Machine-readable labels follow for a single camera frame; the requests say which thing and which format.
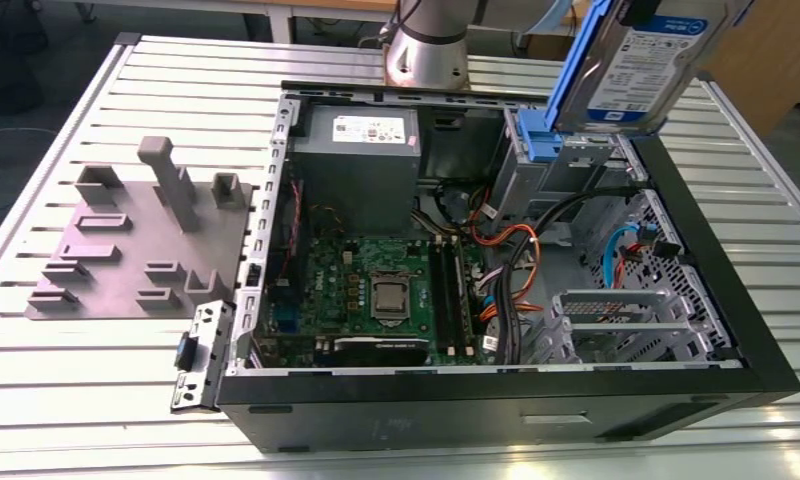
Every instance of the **slotted aluminum surface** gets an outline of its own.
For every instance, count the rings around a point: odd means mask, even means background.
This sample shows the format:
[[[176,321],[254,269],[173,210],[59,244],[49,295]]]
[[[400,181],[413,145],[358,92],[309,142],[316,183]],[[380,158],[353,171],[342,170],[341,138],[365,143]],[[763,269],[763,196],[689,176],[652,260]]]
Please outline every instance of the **slotted aluminum surface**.
[[[544,94],[559,68],[472,57],[472,88]],[[79,198],[70,182],[84,165],[110,164],[121,178],[150,180],[136,145],[144,135],[166,135],[193,180],[225,171],[260,185],[278,82],[381,78],[372,51],[160,37],[114,47],[0,230],[0,473],[349,478],[366,467],[378,478],[631,480],[692,479],[700,468],[712,478],[800,478],[800,394],[637,445],[264,456],[221,414],[169,415],[188,319],[22,317]],[[663,141],[800,376],[799,192],[724,108],[721,93],[695,82]],[[261,199],[258,192],[253,205]]]

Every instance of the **blue cable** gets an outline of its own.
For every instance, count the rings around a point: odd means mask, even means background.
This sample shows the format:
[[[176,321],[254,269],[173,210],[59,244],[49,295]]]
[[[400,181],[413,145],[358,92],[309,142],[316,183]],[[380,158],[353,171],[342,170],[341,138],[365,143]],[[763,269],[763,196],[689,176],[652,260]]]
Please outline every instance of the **blue cable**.
[[[637,226],[628,224],[624,227],[619,227],[611,235],[608,244],[604,246],[604,254],[601,255],[601,279],[607,288],[611,288],[613,285],[613,254],[616,253],[616,243],[627,232],[637,233]]]
[[[531,33],[545,33],[552,32],[560,26],[560,20],[569,13],[569,7],[572,6],[572,0],[555,0],[553,5],[539,19],[536,24],[528,28],[525,35]]]

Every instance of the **metal latch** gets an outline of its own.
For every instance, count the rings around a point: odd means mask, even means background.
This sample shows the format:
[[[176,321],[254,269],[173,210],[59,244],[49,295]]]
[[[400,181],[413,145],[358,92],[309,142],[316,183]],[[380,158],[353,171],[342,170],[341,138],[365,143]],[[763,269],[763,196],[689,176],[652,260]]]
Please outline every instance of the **metal latch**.
[[[178,370],[172,413],[218,412],[216,393],[225,367],[225,353],[234,320],[234,306],[217,300],[196,308],[189,330],[177,345]]]

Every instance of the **green motherboard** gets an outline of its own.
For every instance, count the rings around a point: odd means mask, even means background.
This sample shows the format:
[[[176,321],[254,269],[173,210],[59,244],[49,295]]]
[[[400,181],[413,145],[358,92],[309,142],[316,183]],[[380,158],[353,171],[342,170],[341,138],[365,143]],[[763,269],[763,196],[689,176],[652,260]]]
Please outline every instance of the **green motherboard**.
[[[426,365],[478,364],[466,275],[481,252],[458,241],[312,240],[297,306],[276,304],[278,366],[316,366],[333,339],[425,340]]]

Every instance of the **hard drive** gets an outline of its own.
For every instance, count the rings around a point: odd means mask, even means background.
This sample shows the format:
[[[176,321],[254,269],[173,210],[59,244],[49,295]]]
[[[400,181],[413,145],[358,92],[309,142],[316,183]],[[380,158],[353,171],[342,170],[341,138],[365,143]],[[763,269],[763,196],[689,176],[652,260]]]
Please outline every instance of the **hard drive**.
[[[559,132],[657,131],[752,0],[596,0],[545,114]]]

